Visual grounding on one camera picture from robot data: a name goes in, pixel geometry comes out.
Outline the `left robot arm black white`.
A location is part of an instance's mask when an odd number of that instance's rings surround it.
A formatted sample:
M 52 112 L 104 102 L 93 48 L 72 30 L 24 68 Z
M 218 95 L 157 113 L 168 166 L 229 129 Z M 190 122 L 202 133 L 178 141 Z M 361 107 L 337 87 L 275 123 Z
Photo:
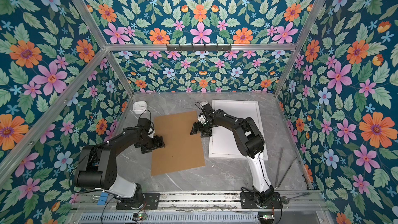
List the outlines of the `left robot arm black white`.
M 143 127 L 129 127 L 109 141 L 84 147 L 76 167 L 74 185 L 114 195 L 118 200 L 117 209 L 141 208 L 145 203 L 142 187 L 119 175 L 117 157 L 131 146 L 139 148 L 142 154 L 165 147 L 163 137 L 150 136 L 149 131 Z

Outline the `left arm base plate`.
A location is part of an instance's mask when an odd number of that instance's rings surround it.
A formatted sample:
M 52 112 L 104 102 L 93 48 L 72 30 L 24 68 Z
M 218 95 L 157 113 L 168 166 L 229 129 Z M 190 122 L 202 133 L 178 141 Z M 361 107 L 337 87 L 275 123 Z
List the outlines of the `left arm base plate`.
M 121 198 L 118 200 L 117 210 L 154 210 L 158 209 L 160 193 L 136 194 L 132 198 Z

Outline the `brown cardboard backing board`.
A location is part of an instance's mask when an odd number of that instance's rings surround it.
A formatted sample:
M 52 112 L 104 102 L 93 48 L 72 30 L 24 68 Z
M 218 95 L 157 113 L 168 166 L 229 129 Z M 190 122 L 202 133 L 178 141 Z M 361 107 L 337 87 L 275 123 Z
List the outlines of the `brown cardboard backing board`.
M 205 166 L 200 134 L 191 135 L 197 112 L 155 117 L 155 134 L 163 137 L 165 147 L 152 152 L 151 176 Z

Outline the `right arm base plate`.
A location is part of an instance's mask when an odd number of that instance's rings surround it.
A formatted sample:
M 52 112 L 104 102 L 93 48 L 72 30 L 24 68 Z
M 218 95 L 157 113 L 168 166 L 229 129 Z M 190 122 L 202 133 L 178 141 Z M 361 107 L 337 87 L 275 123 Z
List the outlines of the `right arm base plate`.
M 278 192 L 274 193 L 265 206 L 256 203 L 254 194 L 249 192 L 240 193 L 240 205 L 242 209 L 281 209 L 283 208 L 282 198 Z

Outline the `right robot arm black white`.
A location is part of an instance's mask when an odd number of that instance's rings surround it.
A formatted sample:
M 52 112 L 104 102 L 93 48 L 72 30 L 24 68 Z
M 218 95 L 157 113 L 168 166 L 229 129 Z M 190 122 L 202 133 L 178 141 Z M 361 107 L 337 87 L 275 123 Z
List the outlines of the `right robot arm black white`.
M 251 193 L 254 195 L 254 202 L 260 208 L 268 206 L 275 195 L 275 189 L 268 178 L 264 163 L 265 140 L 254 120 L 251 117 L 234 117 L 223 110 L 214 110 L 207 104 L 202 107 L 190 134 L 200 133 L 202 138 L 210 138 L 215 127 L 223 127 L 232 132 L 238 151 L 246 157 L 252 173 Z

